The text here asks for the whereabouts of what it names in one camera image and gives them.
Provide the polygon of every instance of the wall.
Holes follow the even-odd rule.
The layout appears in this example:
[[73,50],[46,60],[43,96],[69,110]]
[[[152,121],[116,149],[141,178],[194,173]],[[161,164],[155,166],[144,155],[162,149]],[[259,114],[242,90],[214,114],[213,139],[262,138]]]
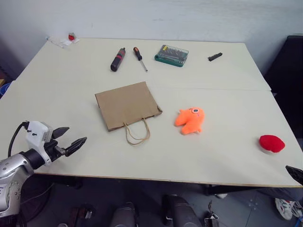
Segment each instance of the wall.
[[265,72],[303,31],[302,0],[0,0],[0,38],[26,66],[45,36],[244,42]]

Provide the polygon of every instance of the red plush toy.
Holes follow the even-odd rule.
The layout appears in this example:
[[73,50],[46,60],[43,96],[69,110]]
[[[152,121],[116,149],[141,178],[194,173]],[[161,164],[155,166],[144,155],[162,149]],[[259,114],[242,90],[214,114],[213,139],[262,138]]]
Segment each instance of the red plush toy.
[[279,137],[273,135],[261,136],[259,142],[262,148],[274,153],[280,152],[285,147],[285,143]]

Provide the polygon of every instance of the black screwdriver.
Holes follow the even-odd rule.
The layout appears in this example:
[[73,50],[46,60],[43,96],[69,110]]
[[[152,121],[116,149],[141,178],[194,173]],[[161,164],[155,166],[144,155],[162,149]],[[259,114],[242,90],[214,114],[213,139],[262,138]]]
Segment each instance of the black screwdriver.
[[145,72],[147,72],[147,68],[145,67],[145,65],[142,61],[142,56],[140,55],[139,49],[137,47],[134,47],[134,54],[137,56],[138,60],[141,62]]

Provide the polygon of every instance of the orange plush toy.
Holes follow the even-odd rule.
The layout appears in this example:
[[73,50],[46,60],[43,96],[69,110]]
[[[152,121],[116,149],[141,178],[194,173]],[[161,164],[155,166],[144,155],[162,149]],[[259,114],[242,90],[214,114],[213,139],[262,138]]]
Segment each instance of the orange plush toy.
[[186,135],[193,132],[201,132],[201,124],[204,120],[204,111],[198,107],[193,107],[188,110],[180,110],[180,114],[175,121],[176,126],[185,124],[181,130],[182,134]]

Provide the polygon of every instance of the cable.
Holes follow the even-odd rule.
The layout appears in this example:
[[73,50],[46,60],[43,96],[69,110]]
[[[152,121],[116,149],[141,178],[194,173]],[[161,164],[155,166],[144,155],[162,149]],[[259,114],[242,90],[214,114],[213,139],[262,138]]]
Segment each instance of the cable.
[[12,148],[13,148],[13,143],[14,143],[14,141],[15,141],[15,138],[16,138],[18,132],[20,131],[20,129],[22,128],[22,126],[24,126],[25,128],[27,128],[27,127],[28,127],[28,124],[29,124],[29,122],[22,122],[22,123],[17,127],[17,129],[16,129],[16,131],[15,131],[15,133],[14,133],[14,135],[13,135],[13,137],[11,138],[10,143],[9,143],[8,157],[11,156],[11,150],[12,150]]
[[37,196],[34,196],[34,197],[32,197],[32,198],[30,198],[30,199],[28,199],[28,200],[25,200],[24,202],[21,203],[21,205],[24,204],[24,203],[27,203],[27,202],[29,202],[29,201],[35,199],[35,198],[38,198],[38,197],[40,197],[41,195],[44,195],[44,194],[47,193],[47,191],[50,190],[51,187],[53,187],[53,186],[54,186],[54,183],[52,183],[51,186],[49,186],[43,193],[41,193],[41,194],[39,194],[39,195],[37,195]]

